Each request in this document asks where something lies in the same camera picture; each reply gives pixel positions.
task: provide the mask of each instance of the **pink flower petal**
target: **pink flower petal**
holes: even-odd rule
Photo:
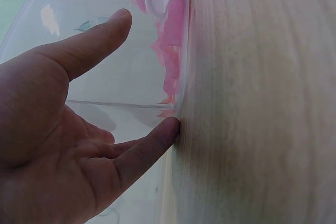
[[[167,5],[167,20],[164,23],[162,43],[165,46],[180,46],[183,27],[184,0],[170,0]]]

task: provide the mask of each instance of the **finger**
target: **finger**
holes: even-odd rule
[[[105,157],[108,159],[117,158],[130,148],[138,144],[140,140],[129,141],[121,144],[109,144],[101,141],[90,141],[86,144],[82,144],[77,150],[77,157]]]
[[[180,122],[167,118],[137,145],[113,160],[122,191],[139,179],[175,142]]]
[[[127,39],[132,16],[126,9],[114,13],[104,23],[68,39],[35,48],[39,54],[60,64],[69,80],[84,74],[108,55],[113,53]]]
[[[102,129],[98,128],[97,126],[95,126],[91,123],[88,123],[87,121],[85,121],[81,117],[80,117],[80,119],[82,120],[82,122],[83,122],[83,124],[86,128],[88,137],[90,139],[93,139],[95,141],[104,142],[104,143],[109,143],[109,144],[113,144],[115,142],[114,136],[112,135],[111,132],[102,130]]]

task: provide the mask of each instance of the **wooden surface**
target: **wooden surface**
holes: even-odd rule
[[[167,223],[336,223],[336,0],[192,0]]]

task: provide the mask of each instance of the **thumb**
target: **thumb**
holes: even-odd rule
[[[34,50],[60,64],[71,81],[89,71],[118,49],[127,39],[131,24],[130,12],[121,9],[104,24]]]

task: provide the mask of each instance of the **wooden board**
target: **wooden board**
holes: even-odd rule
[[[162,223],[336,223],[336,0],[192,0],[191,19]]]

